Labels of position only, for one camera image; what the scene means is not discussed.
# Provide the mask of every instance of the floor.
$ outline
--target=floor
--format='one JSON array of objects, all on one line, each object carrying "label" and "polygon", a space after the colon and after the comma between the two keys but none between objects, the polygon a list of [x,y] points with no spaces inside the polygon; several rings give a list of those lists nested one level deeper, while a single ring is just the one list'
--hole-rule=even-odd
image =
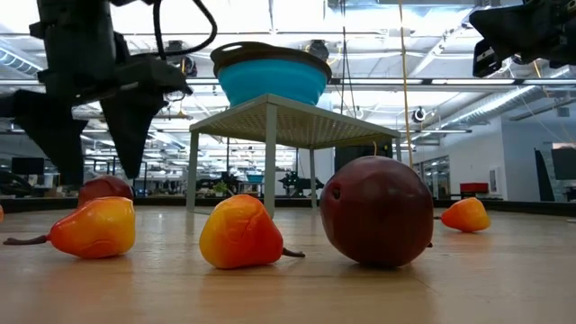
[{"label": "floor", "polygon": [[[8,214],[0,239],[45,234],[66,211]],[[123,257],[83,261],[50,244],[0,246],[2,323],[573,323],[576,224],[493,212],[482,234],[436,221],[434,247],[396,271],[341,256],[311,210],[274,218],[305,259],[219,271],[198,249],[205,215],[138,208]]]}]

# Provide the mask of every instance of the table leg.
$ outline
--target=table leg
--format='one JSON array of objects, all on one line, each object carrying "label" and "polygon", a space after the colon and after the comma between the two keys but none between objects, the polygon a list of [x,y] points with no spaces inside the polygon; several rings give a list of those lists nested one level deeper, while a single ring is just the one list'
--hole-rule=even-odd
[{"label": "table leg", "polygon": [[276,180],[276,118],[277,106],[266,105],[266,151],[264,171],[264,206],[271,218],[274,218],[275,180]]},{"label": "table leg", "polygon": [[316,211],[316,163],[314,162],[314,148],[310,149],[310,198],[312,200],[312,211]]},{"label": "table leg", "polygon": [[194,212],[196,204],[196,169],[198,168],[198,141],[200,133],[190,134],[190,157],[188,158],[188,189],[186,191],[186,210]]},{"label": "table leg", "polygon": [[400,138],[394,139],[396,143],[396,159],[402,162],[402,148],[400,146]]}]

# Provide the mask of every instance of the white table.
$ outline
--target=white table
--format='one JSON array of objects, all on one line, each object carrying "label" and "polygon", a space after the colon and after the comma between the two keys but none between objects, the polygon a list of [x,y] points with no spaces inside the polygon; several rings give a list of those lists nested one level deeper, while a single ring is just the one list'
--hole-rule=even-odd
[{"label": "white table", "polygon": [[264,94],[249,102],[231,107],[190,126],[190,162],[186,209],[194,211],[196,168],[200,133],[239,140],[264,142],[264,206],[270,217],[275,211],[276,144],[310,150],[312,208],[316,208],[316,170],[314,150],[365,144],[370,141],[396,139],[396,152],[401,159],[400,133],[367,121],[298,103],[273,94]]}]

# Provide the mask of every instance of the dark red apple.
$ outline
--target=dark red apple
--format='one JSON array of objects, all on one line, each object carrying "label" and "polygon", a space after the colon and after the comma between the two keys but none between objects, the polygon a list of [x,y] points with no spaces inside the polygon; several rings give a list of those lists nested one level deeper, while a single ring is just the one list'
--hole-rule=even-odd
[{"label": "dark red apple", "polygon": [[134,200],[132,187],[113,175],[101,175],[86,181],[78,193],[78,206],[95,198],[124,197]]},{"label": "dark red apple", "polygon": [[360,157],[328,180],[320,197],[324,230],[345,256],[370,266],[404,266],[432,239],[432,195],[408,166]]}]

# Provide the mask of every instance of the fake fruit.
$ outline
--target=fake fruit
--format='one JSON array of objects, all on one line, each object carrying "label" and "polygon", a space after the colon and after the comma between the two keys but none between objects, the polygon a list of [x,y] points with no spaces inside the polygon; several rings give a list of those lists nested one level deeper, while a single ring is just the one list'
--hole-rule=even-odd
[{"label": "fake fruit", "polygon": [[441,221],[451,229],[466,233],[486,230],[491,225],[484,205],[476,198],[466,198],[455,202],[442,213]]},{"label": "fake fruit", "polygon": [[246,194],[232,196],[214,208],[200,235],[200,252],[219,269],[268,265],[282,255],[305,257],[284,248],[282,235],[264,205]]},{"label": "fake fruit", "polygon": [[404,266],[430,245],[432,195],[408,166],[360,157],[328,180],[320,197],[324,230],[345,256],[369,266]]},{"label": "fake fruit", "polygon": [[113,175],[101,175],[86,183],[78,193],[78,206],[101,197],[125,197],[134,200],[132,188]]},{"label": "fake fruit", "polygon": [[50,241],[54,248],[82,258],[114,257],[128,252],[136,237],[132,201],[123,197],[96,198],[59,220],[48,235],[29,240],[9,238],[5,245]]}]

